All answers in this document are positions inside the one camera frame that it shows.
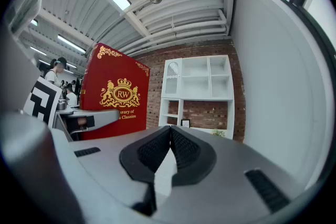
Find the gold ornament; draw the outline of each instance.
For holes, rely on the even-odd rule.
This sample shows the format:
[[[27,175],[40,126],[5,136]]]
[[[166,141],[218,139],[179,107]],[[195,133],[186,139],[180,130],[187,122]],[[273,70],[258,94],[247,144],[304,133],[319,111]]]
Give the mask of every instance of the gold ornament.
[[[132,83],[125,79],[118,79],[118,86],[114,87],[111,80],[107,83],[107,89],[102,88],[102,97],[99,102],[102,106],[113,106],[125,108],[126,106],[130,108],[131,106],[140,105],[140,94],[138,93],[138,87],[131,89]]]
[[[99,52],[97,54],[98,59],[101,59],[101,57],[105,54],[108,54],[109,56],[114,56],[114,57],[118,57],[118,56],[122,56],[121,54],[117,53],[114,50],[105,48],[104,46],[101,46],[99,49]]]
[[[139,62],[136,62],[136,64],[138,65],[138,67],[140,67],[142,70],[144,70],[146,72],[146,76],[148,77],[149,74],[149,68],[140,64]]]

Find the cap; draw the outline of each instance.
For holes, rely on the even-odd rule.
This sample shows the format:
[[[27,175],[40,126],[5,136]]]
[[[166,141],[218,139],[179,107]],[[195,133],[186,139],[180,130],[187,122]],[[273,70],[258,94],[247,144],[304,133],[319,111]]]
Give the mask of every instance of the cap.
[[[67,60],[64,57],[59,57],[56,62],[61,62],[64,65],[64,68],[67,67]]]

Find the white shirt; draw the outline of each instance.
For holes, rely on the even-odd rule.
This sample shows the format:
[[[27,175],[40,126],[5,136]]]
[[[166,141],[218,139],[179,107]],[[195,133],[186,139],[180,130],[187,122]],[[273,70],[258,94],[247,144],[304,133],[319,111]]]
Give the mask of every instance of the white shirt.
[[[45,80],[53,82],[55,86],[61,87],[61,82],[58,80],[57,75],[54,71],[49,70],[46,76],[44,77]]]
[[[67,100],[69,106],[77,105],[77,96],[73,92],[67,94]]]

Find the picture frame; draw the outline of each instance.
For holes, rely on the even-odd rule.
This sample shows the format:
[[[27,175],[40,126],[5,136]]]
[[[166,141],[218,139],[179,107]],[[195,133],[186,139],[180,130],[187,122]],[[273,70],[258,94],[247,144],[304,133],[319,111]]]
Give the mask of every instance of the picture frame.
[[[190,128],[190,120],[181,120],[181,126]]]

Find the ceiling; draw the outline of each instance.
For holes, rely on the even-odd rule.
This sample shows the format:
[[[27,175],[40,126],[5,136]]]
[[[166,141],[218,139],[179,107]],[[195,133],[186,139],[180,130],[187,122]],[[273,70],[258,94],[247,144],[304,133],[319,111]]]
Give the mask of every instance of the ceiling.
[[[88,55],[97,42],[130,56],[143,50],[135,47],[133,53],[129,53],[123,51],[123,48],[143,37],[148,37],[148,41],[151,41],[146,50],[181,44],[182,39],[173,38],[170,42],[163,42],[151,38],[151,35],[172,26],[219,20],[219,9],[227,17],[229,27],[233,5],[233,0],[163,0],[159,4],[152,4],[149,0],[129,1],[131,6],[121,11],[112,0],[43,0],[42,9],[36,17],[38,26],[30,24],[20,35],[20,40],[26,46],[36,47],[46,53],[46,57],[41,56],[42,60],[65,57],[69,63],[77,66],[77,69],[70,68],[70,71],[83,75]],[[82,55],[58,40],[58,35],[75,43],[87,53]],[[226,35],[227,32],[223,32],[197,35],[196,38],[222,39]]]

